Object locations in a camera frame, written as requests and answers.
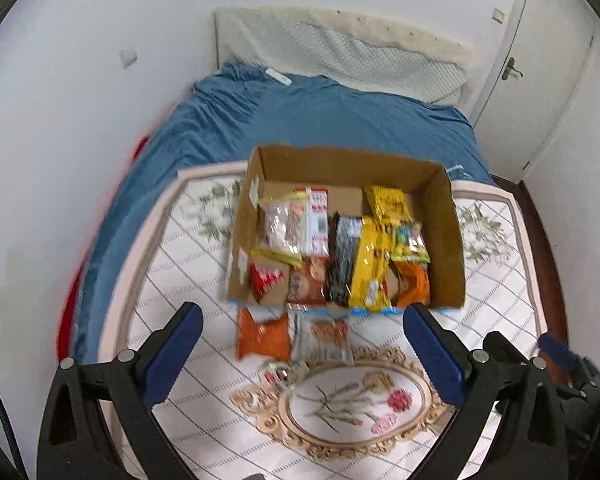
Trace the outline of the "orange red snack bag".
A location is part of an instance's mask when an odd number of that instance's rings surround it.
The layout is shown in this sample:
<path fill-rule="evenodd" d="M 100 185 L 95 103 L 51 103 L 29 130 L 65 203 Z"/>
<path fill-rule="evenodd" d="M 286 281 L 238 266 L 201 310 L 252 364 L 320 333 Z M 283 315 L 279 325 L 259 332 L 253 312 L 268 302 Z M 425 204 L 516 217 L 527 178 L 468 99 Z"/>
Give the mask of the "orange red snack bag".
<path fill-rule="evenodd" d="M 287 313 L 275 320 L 258 323 L 247 308 L 239 309 L 236 359 L 241 360 L 250 354 L 257 354 L 275 361 L 287 362 L 291 359 L 291 349 Z"/>

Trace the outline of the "white quilted pillow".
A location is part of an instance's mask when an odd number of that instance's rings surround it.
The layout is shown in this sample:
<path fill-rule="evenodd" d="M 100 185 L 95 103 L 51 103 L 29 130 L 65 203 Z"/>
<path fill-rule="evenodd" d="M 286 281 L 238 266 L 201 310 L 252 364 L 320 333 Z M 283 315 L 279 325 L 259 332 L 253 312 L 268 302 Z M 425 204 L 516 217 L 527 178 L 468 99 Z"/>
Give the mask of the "white quilted pillow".
<path fill-rule="evenodd" d="M 456 105 L 470 47 L 414 25 L 314 6 L 221 6 L 214 10 L 221 64 L 325 76 L 366 92 Z"/>

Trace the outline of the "white door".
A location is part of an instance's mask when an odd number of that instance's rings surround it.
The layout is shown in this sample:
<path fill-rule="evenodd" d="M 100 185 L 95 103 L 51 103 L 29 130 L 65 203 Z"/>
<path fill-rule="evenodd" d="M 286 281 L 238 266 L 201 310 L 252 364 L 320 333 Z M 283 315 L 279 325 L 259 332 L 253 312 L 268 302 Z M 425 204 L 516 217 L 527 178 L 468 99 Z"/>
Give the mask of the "white door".
<path fill-rule="evenodd" d="M 513 182 L 524 177 L 566 109 L 594 32 L 595 16 L 583 0 L 515 0 L 471 115 L 491 174 Z M 524 76 L 502 81 L 509 58 Z"/>

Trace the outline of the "copper brown snack packet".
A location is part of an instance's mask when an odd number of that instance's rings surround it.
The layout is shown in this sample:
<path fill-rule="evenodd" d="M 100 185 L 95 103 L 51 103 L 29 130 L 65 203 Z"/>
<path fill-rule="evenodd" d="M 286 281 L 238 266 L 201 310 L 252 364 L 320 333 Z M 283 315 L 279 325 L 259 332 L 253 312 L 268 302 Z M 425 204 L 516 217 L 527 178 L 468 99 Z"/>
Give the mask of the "copper brown snack packet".
<path fill-rule="evenodd" d="M 327 261 L 304 257 L 300 268 L 289 273 L 287 304 L 294 307 L 316 307 L 327 304 Z"/>

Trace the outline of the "floral white quilt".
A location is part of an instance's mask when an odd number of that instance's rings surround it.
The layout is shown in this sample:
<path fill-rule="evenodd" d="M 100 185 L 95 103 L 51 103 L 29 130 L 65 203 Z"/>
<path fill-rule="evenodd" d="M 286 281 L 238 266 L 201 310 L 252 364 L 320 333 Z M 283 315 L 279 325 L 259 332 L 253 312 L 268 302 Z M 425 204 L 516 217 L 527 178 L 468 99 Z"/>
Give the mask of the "floral white quilt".
<path fill-rule="evenodd" d="M 204 330 L 166 400 L 162 430 L 198 479 L 406 479 L 453 414 L 425 378 L 401 315 L 350 318 L 355 366 L 319 365 L 291 392 L 262 356 L 236 360 L 226 301 L 230 228 L 247 162 L 181 171 L 140 228 L 114 286 L 99 361 L 137 350 L 185 301 Z M 524 216 L 496 186 L 452 182 L 465 244 L 461 309 L 432 312 L 469 349 L 498 330 L 527 358 L 547 331 Z"/>

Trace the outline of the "red white spicy strip packet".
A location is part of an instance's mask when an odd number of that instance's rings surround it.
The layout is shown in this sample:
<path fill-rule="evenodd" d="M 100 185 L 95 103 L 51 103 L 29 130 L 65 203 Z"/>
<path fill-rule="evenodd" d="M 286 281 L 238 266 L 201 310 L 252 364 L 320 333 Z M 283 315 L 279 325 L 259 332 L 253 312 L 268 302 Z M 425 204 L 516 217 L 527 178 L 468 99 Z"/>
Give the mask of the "red white spicy strip packet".
<path fill-rule="evenodd" d="M 306 196 L 303 255 L 327 259 L 329 257 L 328 192 L 326 188 L 296 188 L 296 192 Z"/>

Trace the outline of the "colourful candy bag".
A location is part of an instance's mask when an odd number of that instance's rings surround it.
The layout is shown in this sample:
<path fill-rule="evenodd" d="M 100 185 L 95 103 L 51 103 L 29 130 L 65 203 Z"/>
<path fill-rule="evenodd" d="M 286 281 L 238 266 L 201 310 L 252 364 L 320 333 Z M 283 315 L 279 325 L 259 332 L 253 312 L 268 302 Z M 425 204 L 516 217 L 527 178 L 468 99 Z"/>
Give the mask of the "colourful candy bag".
<path fill-rule="evenodd" d="M 397 262 L 430 263 L 420 222 L 401 222 L 396 227 L 391 259 Z"/>

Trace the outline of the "blue bed sheet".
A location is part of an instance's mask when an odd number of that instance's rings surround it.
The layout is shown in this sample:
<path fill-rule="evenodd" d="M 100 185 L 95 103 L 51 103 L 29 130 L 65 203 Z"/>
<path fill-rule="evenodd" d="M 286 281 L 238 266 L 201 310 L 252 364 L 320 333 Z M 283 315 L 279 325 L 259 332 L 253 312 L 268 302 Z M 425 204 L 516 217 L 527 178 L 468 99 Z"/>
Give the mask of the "blue bed sheet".
<path fill-rule="evenodd" d="M 294 75 L 285 86 L 262 66 L 226 63 L 194 84 L 114 194 L 82 273 L 69 346 L 78 362 L 95 362 L 122 264 L 178 172 L 244 160 L 268 144 L 397 154 L 437 162 L 453 180 L 493 181 L 474 130 L 455 107 L 358 91 L 324 76 Z"/>

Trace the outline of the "red small snack packet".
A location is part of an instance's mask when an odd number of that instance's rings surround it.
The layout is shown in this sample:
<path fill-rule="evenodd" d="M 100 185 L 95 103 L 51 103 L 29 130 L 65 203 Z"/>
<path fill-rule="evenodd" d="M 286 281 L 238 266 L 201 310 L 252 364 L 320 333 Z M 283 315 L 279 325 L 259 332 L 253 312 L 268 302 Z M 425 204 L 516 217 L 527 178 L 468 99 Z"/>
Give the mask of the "red small snack packet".
<path fill-rule="evenodd" d="M 257 263 L 251 263 L 249 279 L 253 298 L 257 302 L 261 302 L 265 295 L 284 280 L 284 272 L 270 266 L 259 266 Z"/>

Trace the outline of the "clear pastry snack bag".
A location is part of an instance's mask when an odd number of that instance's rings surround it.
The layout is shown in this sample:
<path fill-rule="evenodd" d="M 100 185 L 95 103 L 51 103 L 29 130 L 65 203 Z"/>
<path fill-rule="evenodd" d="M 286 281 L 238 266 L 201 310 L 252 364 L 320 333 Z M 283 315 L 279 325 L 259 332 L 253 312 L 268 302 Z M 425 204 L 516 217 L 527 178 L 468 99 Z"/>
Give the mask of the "clear pastry snack bag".
<path fill-rule="evenodd" d="M 291 357 L 306 363 L 353 364 L 349 319 L 302 313 L 294 322 Z"/>

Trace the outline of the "white remote control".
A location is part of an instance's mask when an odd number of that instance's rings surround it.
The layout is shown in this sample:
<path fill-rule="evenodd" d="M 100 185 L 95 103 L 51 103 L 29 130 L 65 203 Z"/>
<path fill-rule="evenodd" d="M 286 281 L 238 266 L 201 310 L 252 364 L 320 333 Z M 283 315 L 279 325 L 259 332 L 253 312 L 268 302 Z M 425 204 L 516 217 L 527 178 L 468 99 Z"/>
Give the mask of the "white remote control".
<path fill-rule="evenodd" d="M 292 84 L 292 80 L 287 77 L 286 75 L 279 73 L 277 70 L 274 70 L 274 68 L 268 67 L 265 70 L 265 73 L 271 77 L 272 79 L 276 80 L 277 82 L 279 82 L 280 84 L 283 84 L 284 86 L 288 87 Z"/>

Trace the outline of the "black yellow snack bag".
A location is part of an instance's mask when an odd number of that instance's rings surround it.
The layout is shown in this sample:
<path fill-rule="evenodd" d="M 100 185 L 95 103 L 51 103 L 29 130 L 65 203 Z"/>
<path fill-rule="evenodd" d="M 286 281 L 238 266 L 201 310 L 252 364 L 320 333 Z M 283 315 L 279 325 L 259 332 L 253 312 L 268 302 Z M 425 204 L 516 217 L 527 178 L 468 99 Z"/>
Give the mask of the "black yellow snack bag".
<path fill-rule="evenodd" d="M 327 297 L 339 307 L 380 312 L 390 306 L 386 275 L 392 227 L 374 217 L 337 212 L 329 232 Z"/>

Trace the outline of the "clear bag of nuts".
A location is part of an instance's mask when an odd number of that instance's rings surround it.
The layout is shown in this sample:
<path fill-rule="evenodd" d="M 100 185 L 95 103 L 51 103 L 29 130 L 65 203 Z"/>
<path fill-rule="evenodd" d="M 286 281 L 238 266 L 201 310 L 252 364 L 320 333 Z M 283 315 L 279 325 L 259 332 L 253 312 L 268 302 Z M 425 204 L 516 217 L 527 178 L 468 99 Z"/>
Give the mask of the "clear bag of nuts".
<path fill-rule="evenodd" d="M 309 196 L 304 191 L 260 198 L 257 243 L 251 255 L 300 268 L 306 250 L 308 205 Z"/>

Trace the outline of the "white wall switch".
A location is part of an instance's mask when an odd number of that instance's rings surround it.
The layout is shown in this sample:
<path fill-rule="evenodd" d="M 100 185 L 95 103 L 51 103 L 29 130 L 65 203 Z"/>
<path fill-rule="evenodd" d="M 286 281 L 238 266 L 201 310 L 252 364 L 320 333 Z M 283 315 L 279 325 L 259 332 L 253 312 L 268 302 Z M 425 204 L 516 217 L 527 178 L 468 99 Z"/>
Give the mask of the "white wall switch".
<path fill-rule="evenodd" d="M 119 58 L 122 68 L 127 70 L 137 62 L 137 52 L 134 49 L 121 49 L 119 51 Z"/>

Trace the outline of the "brown cardboard box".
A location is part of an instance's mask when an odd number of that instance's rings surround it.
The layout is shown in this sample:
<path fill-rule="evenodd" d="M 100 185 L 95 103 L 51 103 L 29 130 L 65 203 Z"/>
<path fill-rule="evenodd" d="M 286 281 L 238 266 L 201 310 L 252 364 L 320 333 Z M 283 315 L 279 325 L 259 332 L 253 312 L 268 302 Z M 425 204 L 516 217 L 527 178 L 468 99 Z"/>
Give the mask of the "brown cardboard box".
<path fill-rule="evenodd" d="M 237 202 L 227 299 L 238 306 L 253 303 L 248 280 L 250 250 L 258 237 L 258 200 L 279 198 L 297 188 L 328 191 L 328 212 L 362 216 L 370 207 L 364 188 L 400 188 L 431 257 L 431 304 L 460 308 L 465 301 L 463 242 L 453 202 L 451 181 L 436 162 L 347 148 L 291 148 L 265 145 L 250 155 Z"/>

